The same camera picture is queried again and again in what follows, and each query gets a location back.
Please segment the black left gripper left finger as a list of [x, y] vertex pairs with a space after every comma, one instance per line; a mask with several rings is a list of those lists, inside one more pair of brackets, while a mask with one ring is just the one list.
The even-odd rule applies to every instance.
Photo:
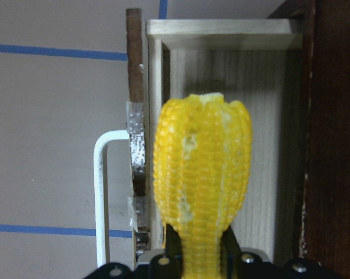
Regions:
[[165, 231], [165, 251], [151, 259], [148, 267], [148, 278], [178, 279], [182, 276], [181, 239], [170, 224], [166, 224]]

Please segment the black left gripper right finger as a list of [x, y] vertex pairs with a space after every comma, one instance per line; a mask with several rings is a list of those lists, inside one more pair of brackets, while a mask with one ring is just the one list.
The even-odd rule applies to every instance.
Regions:
[[263, 278], [264, 262], [251, 251], [242, 251], [229, 226], [221, 238], [222, 278]]

